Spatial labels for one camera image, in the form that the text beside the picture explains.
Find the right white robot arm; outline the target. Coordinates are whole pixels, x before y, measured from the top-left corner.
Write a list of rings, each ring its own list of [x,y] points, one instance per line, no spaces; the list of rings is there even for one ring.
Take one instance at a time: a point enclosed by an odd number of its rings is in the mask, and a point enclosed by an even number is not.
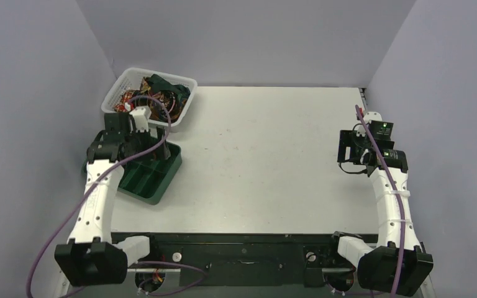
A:
[[[378,240],[372,248],[361,236],[335,232],[325,249],[334,265],[348,261],[360,286],[412,297],[434,267],[432,255],[422,249],[409,210],[406,154],[394,149],[393,123],[371,120],[341,130],[337,163],[364,166],[373,186],[378,212]]]

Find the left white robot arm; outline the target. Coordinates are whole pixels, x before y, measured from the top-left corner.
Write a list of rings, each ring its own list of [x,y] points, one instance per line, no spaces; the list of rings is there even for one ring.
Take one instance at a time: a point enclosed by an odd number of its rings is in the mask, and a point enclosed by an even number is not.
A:
[[[120,284],[128,268],[138,261],[146,267],[159,262],[161,251],[148,236],[127,237],[114,244],[111,235],[114,201],[124,166],[165,148],[164,139],[152,141],[150,116],[147,107],[105,114],[105,129],[86,151],[84,202],[67,243],[57,245],[54,254],[73,287]]]

